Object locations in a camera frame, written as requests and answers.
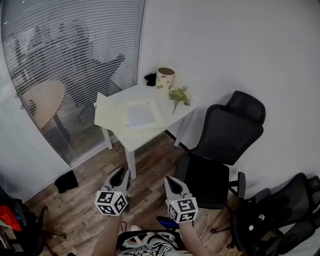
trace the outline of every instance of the window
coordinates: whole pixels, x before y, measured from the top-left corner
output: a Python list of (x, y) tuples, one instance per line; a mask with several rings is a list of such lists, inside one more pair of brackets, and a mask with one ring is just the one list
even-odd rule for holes
[(97, 93), (137, 83), (144, 0), (5, 0), (5, 60), (25, 109), (71, 166), (104, 146)]

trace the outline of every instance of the fiducial marker cube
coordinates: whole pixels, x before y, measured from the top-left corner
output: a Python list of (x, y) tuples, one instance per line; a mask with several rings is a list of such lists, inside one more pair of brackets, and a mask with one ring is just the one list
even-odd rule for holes
[(198, 213), (196, 198), (169, 201), (167, 212), (176, 223), (194, 221)]
[(119, 216), (128, 202), (120, 191), (97, 191), (94, 204), (103, 215)]

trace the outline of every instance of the black office chair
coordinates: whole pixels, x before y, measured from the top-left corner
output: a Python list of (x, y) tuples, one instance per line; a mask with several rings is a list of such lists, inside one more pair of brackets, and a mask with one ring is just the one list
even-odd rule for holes
[(53, 233), (42, 229), (44, 212), (47, 207), (43, 207), (36, 222), (36, 215), (30, 212), (20, 199), (11, 198), (0, 187), (0, 205), (6, 205), (17, 217), (21, 231), (13, 231), (16, 239), (10, 239), (11, 244), (19, 244), (24, 253), (28, 256), (38, 256), (46, 246), (52, 256), (56, 256), (49, 247), (46, 238), (51, 235), (61, 236), (66, 239), (65, 234)]
[[(230, 231), (239, 251), (262, 244), (263, 250), (268, 252), (279, 248), (278, 252), (285, 253), (310, 237), (317, 228), (320, 212), (317, 215), (313, 212), (320, 204), (319, 177), (308, 179), (304, 173), (298, 173), (275, 189), (273, 194), (269, 188), (260, 191), (230, 213)], [(260, 243), (269, 231), (291, 224), (295, 226), (282, 238), (275, 241), (272, 238), (267, 248), (264, 242)]]
[(237, 196), (246, 192), (246, 177), (229, 182), (229, 168), (263, 133), (264, 105), (256, 98), (235, 91), (223, 106), (208, 108), (198, 145), (180, 159), (175, 177), (185, 182), (201, 208), (227, 206), (229, 187), (237, 187)]

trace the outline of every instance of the white cable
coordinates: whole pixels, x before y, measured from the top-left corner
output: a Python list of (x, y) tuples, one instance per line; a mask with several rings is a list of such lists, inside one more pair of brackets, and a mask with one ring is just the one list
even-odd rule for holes
[(209, 212), (209, 214), (208, 214), (208, 219), (206, 220), (205, 228), (204, 228), (204, 230), (203, 230), (202, 234), (200, 235), (199, 239), (201, 239), (201, 238), (202, 238), (202, 236), (204, 235), (204, 233), (205, 233), (205, 231), (206, 231), (206, 229), (207, 229), (207, 227), (208, 227), (209, 217), (210, 217), (211, 212), (212, 212), (212, 210), (210, 210), (210, 212)]

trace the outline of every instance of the white paper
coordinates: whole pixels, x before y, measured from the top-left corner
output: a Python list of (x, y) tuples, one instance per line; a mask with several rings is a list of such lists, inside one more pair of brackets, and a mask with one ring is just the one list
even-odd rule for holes
[(144, 125), (155, 121), (154, 114), (148, 102), (128, 104), (127, 118), (128, 125), (132, 130), (141, 129)]
[(126, 115), (127, 124), (131, 130), (164, 126), (157, 104), (153, 99), (128, 102)]

